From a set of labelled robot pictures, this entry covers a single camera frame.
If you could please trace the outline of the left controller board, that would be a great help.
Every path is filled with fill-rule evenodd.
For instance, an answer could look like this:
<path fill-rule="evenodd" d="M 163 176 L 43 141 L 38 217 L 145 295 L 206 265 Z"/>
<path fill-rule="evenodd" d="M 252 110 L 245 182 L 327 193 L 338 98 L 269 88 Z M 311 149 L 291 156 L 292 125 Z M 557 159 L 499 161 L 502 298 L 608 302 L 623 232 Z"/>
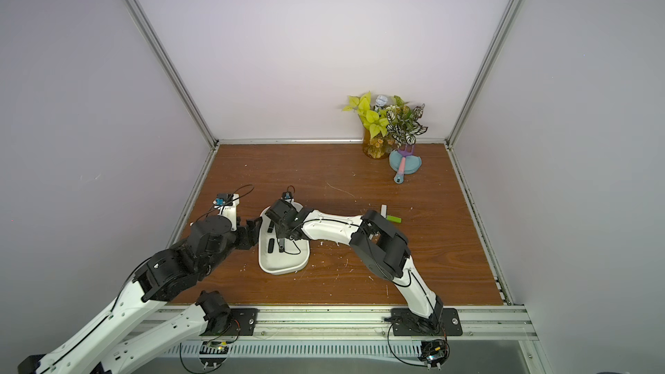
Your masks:
<path fill-rule="evenodd" d="M 204 342 L 198 352 L 198 358 L 204 372 L 217 370 L 228 358 L 230 347 L 225 342 Z"/>

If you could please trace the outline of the pink purple toy rake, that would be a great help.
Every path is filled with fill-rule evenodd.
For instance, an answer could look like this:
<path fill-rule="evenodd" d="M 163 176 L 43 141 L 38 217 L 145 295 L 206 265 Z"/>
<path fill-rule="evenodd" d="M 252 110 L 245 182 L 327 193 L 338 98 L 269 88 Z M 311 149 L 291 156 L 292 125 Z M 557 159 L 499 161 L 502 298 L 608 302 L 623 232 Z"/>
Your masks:
<path fill-rule="evenodd" d="M 404 149 L 398 149 L 398 153 L 401 155 L 400 164 L 398 166 L 396 174 L 396 182 L 401 184 L 404 181 L 404 174 L 406 168 L 407 158 L 412 156 L 414 153 L 415 145 L 405 145 Z"/>

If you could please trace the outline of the white plastic storage box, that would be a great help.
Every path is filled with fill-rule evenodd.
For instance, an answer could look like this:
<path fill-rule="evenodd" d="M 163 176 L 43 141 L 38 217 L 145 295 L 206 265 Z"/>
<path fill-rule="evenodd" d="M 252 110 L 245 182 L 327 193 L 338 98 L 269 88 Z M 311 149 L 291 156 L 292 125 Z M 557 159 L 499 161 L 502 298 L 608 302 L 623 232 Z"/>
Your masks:
<path fill-rule="evenodd" d="M 303 270 L 308 265 L 310 246 L 308 240 L 293 241 L 285 239 L 285 252 L 280 253 L 275 230 L 268 233 L 271 222 L 265 215 L 268 208 L 261 212 L 261 225 L 258 242 L 258 262 L 261 269 L 270 275 L 285 275 Z"/>

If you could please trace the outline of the controller board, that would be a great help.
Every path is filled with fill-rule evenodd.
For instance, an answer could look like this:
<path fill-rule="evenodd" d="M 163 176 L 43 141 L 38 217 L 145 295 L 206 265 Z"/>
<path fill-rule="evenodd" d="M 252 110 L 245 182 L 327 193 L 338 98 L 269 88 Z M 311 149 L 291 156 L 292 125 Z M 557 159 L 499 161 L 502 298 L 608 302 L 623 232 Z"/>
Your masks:
<path fill-rule="evenodd" d="M 228 358 L 230 347 L 225 342 L 204 342 L 198 352 L 198 358 L 204 372 L 217 370 Z"/>
<path fill-rule="evenodd" d="M 433 367 L 440 370 L 450 357 L 450 346 L 445 339 L 433 339 L 421 342 L 421 353 L 418 359 L 428 370 Z"/>

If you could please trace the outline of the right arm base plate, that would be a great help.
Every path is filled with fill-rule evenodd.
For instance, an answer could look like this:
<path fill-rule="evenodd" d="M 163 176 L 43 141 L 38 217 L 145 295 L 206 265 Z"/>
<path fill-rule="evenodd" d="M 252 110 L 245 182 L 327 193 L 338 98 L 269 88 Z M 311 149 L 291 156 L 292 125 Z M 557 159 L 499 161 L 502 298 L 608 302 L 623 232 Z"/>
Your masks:
<path fill-rule="evenodd" d="M 393 308 L 384 322 L 392 325 L 392 333 L 398 337 L 461 337 L 463 334 L 461 318 L 455 308 L 443 308 L 438 316 L 429 318 L 419 317 L 408 308 Z"/>

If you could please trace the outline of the amber vase with plants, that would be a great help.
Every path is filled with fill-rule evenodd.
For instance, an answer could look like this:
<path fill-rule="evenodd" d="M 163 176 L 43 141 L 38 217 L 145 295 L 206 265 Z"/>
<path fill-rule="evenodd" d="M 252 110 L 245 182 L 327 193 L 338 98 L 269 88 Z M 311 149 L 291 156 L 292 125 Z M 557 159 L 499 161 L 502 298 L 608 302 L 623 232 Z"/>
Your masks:
<path fill-rule="evenodd" d="M 411 149 L 428 131 L 421 122 L 425 105 L 413 105 L 400 96 L 373 96 L 371 92 L 349 96 L 344 112 L 357 115 L 365 134 L 363 153 L 385 159 L 397 149 Z"/>

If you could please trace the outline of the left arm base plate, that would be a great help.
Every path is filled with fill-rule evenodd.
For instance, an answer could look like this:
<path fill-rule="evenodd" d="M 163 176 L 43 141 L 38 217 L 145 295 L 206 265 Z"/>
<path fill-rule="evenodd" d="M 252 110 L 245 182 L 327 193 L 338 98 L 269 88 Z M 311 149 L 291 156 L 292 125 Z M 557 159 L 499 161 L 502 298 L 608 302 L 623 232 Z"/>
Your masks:
<path fill-rule="evenodd" d="M 258 313 L 258 308 L 230 308 L 227 315 L 209 323 L 202 336 L 250 337 L 254 334 Z"/>

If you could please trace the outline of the right controller board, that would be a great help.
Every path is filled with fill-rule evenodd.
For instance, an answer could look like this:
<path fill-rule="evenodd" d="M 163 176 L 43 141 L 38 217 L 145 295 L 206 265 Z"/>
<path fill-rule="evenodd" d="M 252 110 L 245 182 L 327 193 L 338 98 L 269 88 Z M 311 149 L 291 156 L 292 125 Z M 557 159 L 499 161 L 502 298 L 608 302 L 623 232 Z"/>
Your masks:
<path fill-rule="evenodd" d="M 450 346 L 445 339 L 433 339 L 421 342 L 421 353 L 418 359 L 428 370 L 433 367 L 440 370 L 450 357 Z"/>

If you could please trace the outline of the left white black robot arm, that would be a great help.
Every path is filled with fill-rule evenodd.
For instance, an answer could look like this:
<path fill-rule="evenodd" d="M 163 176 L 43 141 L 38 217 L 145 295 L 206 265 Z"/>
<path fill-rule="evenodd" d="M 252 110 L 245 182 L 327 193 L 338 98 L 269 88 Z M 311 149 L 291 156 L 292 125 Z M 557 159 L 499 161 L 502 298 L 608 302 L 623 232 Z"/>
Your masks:
<path fill-rule="evenodd" d="M 116 298 L 78 333 L 47 354 L 30 355 L 20 373 L 132 373 L 187 339 L 240 335 L 220 292 L 202 292 L 174 318 L 132 337 L 131 332 L 182 292 L 204 280 L 236 249 L 259 241 L 261 219 L 233 225 L 225 216 L 194 223 L 190 235 L 146 259 Z"/>

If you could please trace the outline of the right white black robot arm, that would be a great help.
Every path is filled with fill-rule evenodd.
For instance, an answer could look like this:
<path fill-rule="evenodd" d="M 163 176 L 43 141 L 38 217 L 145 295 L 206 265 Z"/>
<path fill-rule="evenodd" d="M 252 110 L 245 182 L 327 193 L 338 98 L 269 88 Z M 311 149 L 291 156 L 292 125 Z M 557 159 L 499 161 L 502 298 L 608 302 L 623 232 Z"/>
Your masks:
<path fill-rule="evenodd" d="M 377 211 L 362 216 L 336 216 L 277 200 L 261 213 L 264 232 L 279 239 L 324 241 L 350 247 L 377 277 L 391 282 L 405 298 L 411 314 L 436 326 L 443 302 L 417 271 L 407 236 Z"/>

